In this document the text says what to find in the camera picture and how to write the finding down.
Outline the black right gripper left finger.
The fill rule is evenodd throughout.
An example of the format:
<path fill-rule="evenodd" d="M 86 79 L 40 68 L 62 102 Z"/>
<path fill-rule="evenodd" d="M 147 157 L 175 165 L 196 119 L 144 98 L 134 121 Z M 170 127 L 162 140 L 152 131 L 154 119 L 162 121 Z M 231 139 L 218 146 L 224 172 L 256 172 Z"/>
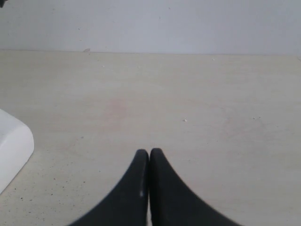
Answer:
<path fill-rule="evenodd" d="M 137 150 L 127 171 L 107 196 L 72 226 L 145 226 L 148 211 L 146 150 Z"/>

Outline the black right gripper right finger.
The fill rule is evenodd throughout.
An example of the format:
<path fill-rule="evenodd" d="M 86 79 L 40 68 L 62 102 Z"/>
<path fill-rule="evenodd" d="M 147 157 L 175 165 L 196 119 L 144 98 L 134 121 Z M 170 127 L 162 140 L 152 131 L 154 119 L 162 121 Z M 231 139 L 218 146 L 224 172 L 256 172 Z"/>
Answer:
<path fill-rule="evenodd" d="M 178 176 L 160 148 L 150 152 L 149 192 L 154 226 L 237 226 L 200 199 Z"/>

